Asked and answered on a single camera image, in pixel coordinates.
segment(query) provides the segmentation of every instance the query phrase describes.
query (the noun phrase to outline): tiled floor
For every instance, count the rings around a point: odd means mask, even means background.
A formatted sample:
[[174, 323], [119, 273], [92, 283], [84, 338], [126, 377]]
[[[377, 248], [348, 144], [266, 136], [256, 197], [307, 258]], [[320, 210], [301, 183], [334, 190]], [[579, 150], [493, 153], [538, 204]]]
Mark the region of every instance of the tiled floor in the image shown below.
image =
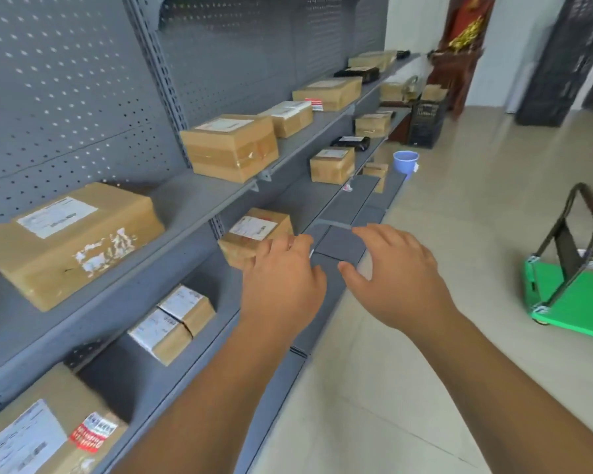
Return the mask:
[[[398, 146], [380, 153], [387, 158]], [[571, 185], [593, 187], [593, 113], [560, 129], [493, 109], [447, 121], [385, 222], [432, 249], [461, 311], [593, 429], [593, 338], [525, 316], [519, 267]], [[577, 241], [591, 229], [577, 203]], [[360, 266], [370, 274], [366, 256]], [[254, 474], [487, 473], [466, 424], [415, 346], [345, 293]]]

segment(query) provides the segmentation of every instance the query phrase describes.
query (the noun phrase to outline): forearm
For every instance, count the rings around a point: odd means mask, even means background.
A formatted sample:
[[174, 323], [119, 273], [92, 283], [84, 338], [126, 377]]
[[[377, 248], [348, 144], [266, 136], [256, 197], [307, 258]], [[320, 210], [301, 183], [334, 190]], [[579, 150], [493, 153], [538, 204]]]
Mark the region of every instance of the forearm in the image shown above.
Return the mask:
[[460, 313], [411, 335], [494, 474], [593, 473], [593, 432]]
[[134, 446], [115, 474], [230, 474], [290, 342], [240, 322], [222, 349]]

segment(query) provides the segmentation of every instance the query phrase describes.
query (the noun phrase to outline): right arm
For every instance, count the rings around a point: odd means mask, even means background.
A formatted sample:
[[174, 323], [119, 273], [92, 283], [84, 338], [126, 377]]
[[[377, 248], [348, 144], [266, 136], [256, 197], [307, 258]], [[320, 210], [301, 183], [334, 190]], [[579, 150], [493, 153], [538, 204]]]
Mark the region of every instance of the right arm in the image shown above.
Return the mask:
[[593, 474], [593, 432], [499, 351], [455, 306], [431, 252], [387, 225], [353, 229], [371, 280], [339, 263], [375, 318], [409, 336], [435, 370], [494, 474]]

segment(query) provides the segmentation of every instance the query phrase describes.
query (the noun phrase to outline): left hand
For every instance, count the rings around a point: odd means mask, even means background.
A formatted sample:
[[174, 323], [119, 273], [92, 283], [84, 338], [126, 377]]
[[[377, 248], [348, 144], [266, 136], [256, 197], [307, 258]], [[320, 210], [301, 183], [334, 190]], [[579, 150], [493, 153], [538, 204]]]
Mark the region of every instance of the left hand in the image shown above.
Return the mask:
[[325, 298], [327, 278], [310, 266], [308, 234], [264, 239], [244, 267], [240, 318], [286, 343], [314, 319]]

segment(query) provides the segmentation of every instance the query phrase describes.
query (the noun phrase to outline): blue bucket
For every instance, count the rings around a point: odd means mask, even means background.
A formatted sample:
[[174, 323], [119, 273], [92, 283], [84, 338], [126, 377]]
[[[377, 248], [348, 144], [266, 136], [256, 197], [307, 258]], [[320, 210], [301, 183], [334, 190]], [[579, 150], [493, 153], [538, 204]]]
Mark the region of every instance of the blue bucket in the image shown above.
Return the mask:
[[393, 167], [395, 171], [404, 173], [407, 177], [417, 171], [419, 168], [419, 154], [414, 151], [396, 151], [393, 154]]

